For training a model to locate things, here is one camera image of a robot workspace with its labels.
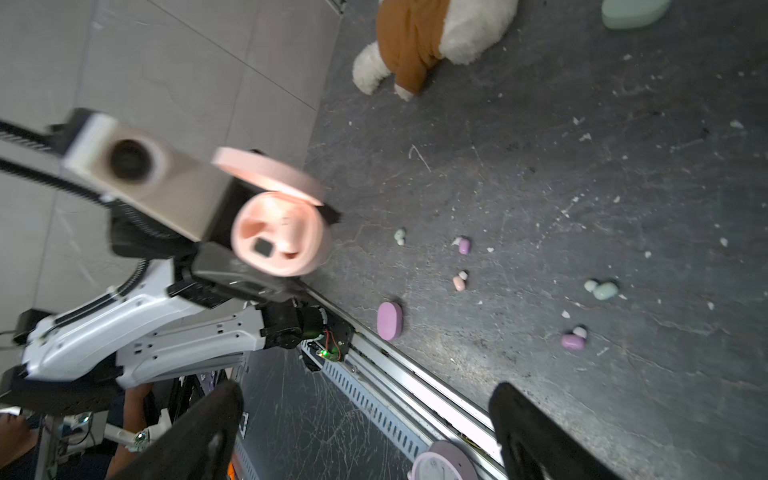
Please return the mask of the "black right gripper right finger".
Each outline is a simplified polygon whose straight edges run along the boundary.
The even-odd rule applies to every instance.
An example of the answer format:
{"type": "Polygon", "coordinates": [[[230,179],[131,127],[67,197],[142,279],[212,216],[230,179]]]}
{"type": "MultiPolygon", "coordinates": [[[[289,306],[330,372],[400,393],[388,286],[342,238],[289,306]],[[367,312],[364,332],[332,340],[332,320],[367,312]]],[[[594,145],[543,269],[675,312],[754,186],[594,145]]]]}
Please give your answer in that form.
{"type": "Polygon", "coordinates": [[[512,384],[497,385],[488,411],[510,479],[620,479],[512,384]]]}

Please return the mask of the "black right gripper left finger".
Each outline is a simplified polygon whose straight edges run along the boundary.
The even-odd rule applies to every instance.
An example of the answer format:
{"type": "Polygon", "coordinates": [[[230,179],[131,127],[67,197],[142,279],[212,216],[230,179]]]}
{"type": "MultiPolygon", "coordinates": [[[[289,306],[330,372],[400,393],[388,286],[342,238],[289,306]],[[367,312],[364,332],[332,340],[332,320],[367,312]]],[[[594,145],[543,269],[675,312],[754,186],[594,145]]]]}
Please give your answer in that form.
{"type": "Polygon", "coordinates": [[[226,380],[113,477],[226,479],[242,413],[241,388],[236,382],[226,380]]]}

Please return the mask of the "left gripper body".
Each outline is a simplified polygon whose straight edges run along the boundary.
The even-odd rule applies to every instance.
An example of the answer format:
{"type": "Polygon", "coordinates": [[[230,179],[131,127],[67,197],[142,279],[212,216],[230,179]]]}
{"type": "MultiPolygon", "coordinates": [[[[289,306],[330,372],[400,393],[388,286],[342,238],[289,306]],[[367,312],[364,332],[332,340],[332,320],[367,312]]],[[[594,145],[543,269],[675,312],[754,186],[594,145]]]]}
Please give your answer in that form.
{"type": "MultiPolygon", "coordinates": [[[[172,261],[167,295],[192,303],[223,303],[238,298],[263,302],[285,302],[299,295],[297,277],[276,277],[246,264],[233,252],[231,228],[239,209],[261,189],[232,180],[207,237],[199,242],[175,240],[167,248],[172,261]]],[[[324,203],[320,209],[331,226],[339,212],[324,203]]]]}

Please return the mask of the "pink earbud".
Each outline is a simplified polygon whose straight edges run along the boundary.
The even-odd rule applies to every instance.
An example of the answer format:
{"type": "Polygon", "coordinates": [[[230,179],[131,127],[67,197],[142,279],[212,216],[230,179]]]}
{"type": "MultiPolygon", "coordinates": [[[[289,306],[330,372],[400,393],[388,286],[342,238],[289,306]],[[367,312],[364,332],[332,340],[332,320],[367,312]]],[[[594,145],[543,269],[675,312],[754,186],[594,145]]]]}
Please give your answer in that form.
{"type": "Polygon", "coordinates": [[[456,291],[464,291],[467,287],[468,272],[460,271],[453,277],[453,285],[456,291]]]}

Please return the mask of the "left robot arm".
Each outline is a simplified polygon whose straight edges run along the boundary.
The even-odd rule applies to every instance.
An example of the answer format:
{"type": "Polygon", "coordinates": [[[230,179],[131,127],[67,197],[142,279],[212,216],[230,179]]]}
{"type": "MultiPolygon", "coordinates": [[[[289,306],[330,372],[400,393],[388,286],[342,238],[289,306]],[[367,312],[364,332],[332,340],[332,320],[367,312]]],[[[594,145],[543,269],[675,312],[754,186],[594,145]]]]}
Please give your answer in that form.
{"type": "Polygon", "coordinates": [[[304,172],[257,150],[209,161],[105,113],[78,108],[45,133],[3,122],[4,141],[58,158],[61,178],[4,173],[105,208],[122,284],[64,313],[31,309],[1,379],[8,405],[55,416],[107,409],[120,390],[227,367],[318,337],[302,277],[328,257],[340,213],[304,172]]]}

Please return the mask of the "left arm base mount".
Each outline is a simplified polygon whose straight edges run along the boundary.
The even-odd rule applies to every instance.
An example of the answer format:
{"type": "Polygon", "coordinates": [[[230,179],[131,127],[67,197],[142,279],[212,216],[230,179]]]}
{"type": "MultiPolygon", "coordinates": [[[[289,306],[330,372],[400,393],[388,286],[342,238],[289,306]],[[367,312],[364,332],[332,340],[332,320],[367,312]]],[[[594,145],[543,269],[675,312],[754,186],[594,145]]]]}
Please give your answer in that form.
{"type": "Polygon", "coordinates": [[[318,372],[326,363],[343,362],[350,350],[355,328],[324,307],[298,309],[303,328],[300,358],[309,372],[318,372]]]}

